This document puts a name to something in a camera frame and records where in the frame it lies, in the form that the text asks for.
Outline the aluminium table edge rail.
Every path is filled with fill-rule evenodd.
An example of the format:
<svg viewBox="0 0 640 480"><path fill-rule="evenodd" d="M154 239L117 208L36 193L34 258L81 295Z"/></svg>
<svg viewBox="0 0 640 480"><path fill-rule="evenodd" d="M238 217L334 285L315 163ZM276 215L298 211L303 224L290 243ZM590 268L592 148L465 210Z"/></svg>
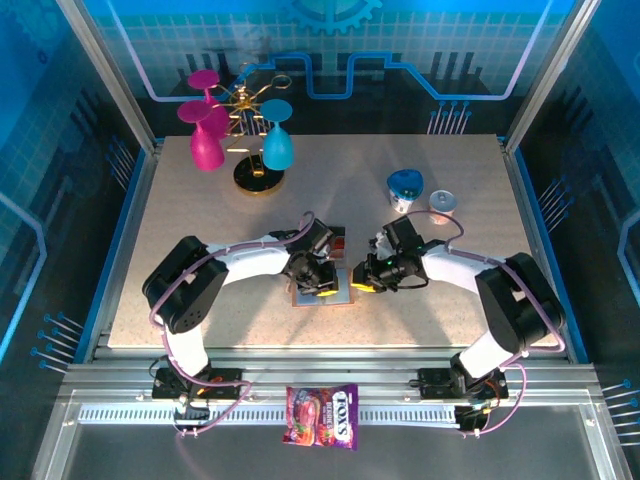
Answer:
<svg viewBox="0 0 640 480"><path fill-rule="evenodd" d="M136 161L74 355L74 364L92 361L103 330L109 329L115 319L163 146L164 140L160 139L153 153L141 151Z"/></svg>
<svg viewBox="0 0 640 480"><path fill-rule="evenodd" d="M528 170L523 163L521 155L518 152L513 153L507 149L506 139L504 137L499 137L498 143L531 254L537 261L552 289L555 291L566 313L565 326L561 328L561 333L566 342L564 356L571 363L582 363L584 360L582 339L580 336L577 338L574 337L576 327L575 315L568 298L549 234L544 226Z"/></svg>

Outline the aluminium frame post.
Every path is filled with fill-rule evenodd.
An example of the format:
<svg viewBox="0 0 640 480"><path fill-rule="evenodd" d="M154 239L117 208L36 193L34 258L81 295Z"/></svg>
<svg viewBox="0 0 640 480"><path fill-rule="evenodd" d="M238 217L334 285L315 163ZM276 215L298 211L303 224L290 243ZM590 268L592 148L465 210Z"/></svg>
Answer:
<svg viewBox="0 0 640 480"><path fill-rule="evenodd" d="M505 153L513 154L519 147L560 75L565 70L601 1L575 0L562 29L552 43L549 53L507 131L503 142Z"/></svg>
<svg viewBox="0 0 640 480"><path fill-rule="evenodd" d="M81 0L55 1L140 147L146 154L154 155L158 144L152 129L84 3Z"/></svg>

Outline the tan leather card holder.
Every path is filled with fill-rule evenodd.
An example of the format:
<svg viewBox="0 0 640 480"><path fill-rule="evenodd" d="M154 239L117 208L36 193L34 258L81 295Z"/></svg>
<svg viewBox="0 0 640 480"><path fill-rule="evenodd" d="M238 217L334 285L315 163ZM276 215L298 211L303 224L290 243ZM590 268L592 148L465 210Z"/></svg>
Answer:
<svg viewBox="0 0 640 480"><path fill-rule="evenodd" d="M350 305L354 303L352 290L349 284L350 270L348 268L337 269L338 291L332 295L313 296L302 295L295 289L292 293L292 306L294 308L329 307Z"/></svg>

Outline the teal plastic wine glass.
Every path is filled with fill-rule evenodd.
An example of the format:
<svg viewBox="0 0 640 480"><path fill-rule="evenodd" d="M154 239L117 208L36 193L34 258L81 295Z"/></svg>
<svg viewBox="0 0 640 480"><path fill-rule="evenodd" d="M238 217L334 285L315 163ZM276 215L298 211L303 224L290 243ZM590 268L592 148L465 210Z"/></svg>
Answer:
<svg viewBox="0 0 640 480"><path fill-rule="evenodd" d="M281 124L291 117L293 109L285 100L271 99L261 106L260 113L264 120L272 123L263 143L264 165L275 171L287 170L294 163L294 148Z"/></svg>

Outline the white cup with blue lid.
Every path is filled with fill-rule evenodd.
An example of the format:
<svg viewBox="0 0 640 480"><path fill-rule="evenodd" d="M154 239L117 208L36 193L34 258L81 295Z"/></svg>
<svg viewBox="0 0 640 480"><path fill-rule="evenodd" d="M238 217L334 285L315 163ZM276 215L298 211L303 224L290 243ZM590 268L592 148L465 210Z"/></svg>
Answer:
<svg viewBox="0 0 640 480"><path fill-rule="evenodd" d="M404 215L423 193L424 179L418 170L398 170L387 178L387 187L391 207Z"/></svg>

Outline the long aluminium base rail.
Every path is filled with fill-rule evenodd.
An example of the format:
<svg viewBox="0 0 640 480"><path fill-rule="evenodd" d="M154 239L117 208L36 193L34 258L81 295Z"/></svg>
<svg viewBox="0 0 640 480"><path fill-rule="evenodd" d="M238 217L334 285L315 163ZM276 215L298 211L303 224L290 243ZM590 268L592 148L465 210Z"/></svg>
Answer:
<svg viewBox="0 0 640 480"><path fill-rule="evenodd" d="M419 393L410 388L420 368L445 368L453 348L428 347L233 347L210 348L217 368L240 368L252 383L252 400L275 404L286 386L330 386L356 383L365 403L416 404ZM149 365L160 356L157 348L100 347L91 362L68 368L64 391L96 401L133 401L151 394ZM580 405L597 402L603 394L595 368L569 362L564 354L533 355L506 372L512 395L522 393L526 406Z"/></svg>

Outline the black connector box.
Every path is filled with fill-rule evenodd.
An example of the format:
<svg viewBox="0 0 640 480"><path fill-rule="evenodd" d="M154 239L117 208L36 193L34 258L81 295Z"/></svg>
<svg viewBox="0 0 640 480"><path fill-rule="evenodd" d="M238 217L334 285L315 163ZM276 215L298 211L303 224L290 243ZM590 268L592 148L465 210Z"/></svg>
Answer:
<svg viewBox="0 0 640 480"><path fill-rule="evenodd" d="M178 428L199 427L208 423L210 417L207 406L193 406L186 398L180 398L175 405L173 423Z"/></svg>
<svg viewBox="0 0 640 480"><path fill-rule="evenodd" d="M455 422L459 430L465 434L485 431L489 428L489 420L493 408L484 405L455 406Z"/></svg>

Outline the pink can with silver lid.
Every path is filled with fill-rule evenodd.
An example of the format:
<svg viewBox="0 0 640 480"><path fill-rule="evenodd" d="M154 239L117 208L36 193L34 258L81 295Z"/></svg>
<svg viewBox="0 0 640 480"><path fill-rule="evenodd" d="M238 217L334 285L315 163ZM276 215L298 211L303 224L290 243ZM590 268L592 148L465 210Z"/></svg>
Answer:
<svg viewBox="0 0 640 480"><path fill-rule="evenodd" d="M435 225L450 221L457 207L456 197L447 190L436 190L429 197L430 220Z"/></svg>

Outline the purple Fox's candy bag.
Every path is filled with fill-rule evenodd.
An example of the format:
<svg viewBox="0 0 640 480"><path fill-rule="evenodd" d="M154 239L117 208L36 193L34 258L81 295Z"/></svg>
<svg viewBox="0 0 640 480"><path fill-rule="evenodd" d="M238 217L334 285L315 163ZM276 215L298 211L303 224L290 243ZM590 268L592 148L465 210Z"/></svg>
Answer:
<svg viewBox="0 0 640 480"><path fill-rule="evenodd" d="M286 431L282 442L303 447L335 447L356 451L359 388L286 387Z"/></svg>

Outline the pink plastic wine glass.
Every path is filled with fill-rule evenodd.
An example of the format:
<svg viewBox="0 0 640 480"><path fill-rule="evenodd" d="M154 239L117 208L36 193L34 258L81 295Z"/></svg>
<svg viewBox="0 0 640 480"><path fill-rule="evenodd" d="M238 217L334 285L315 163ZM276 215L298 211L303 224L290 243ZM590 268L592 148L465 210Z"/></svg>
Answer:
<svg viewBox="0 0 640 480"><path fill-rule="evenodd" d="M192 73L188 78L188 85L193 89L204 92L204 102L209 107L209 110L207 116L201 122L202 127L218 140L222 140L227 136L230 117L226 108L212 93L212 90L218 86L219 81L217 71L204 69Z"/></svg>
<svg viewBox="0 0 640 480"><path fill-rule="evenodd" d="M213 108L203 100L187 101L177 111L180 120L194 125L190 139L191 155L195 166L205 172L217 170L225 162L220 140L205 126L212 113Z"/></svg>

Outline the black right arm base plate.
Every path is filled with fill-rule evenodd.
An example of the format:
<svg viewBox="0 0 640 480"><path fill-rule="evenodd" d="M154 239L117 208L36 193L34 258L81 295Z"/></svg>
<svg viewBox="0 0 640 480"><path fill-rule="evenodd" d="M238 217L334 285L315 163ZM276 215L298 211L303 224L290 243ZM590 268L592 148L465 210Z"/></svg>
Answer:
<svg viewBox="0 0 640 480"><path fill-rule="evenodd" d="M502 400L509 397L505 374L499 369L473 378L454 368L421 368L409 382L423 400Z"/></svg>

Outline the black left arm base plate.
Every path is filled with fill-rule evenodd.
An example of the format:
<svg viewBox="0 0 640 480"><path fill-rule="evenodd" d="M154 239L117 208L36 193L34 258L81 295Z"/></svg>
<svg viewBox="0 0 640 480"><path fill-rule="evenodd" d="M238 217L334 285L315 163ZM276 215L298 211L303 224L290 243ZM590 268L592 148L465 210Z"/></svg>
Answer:
<svg viewBox="0 0 640 480"><path fill-rule="evenodd" d="M187 395L193 400L236 400L240 395L240 386L220 386L220 383L235 383L242 379L242 370L236 368L207 368L197 378L215 383L216 387L203 386L180 377L172 368L164 367L156 371L154 376L152 398L160 400L177 400Z"/></svg>

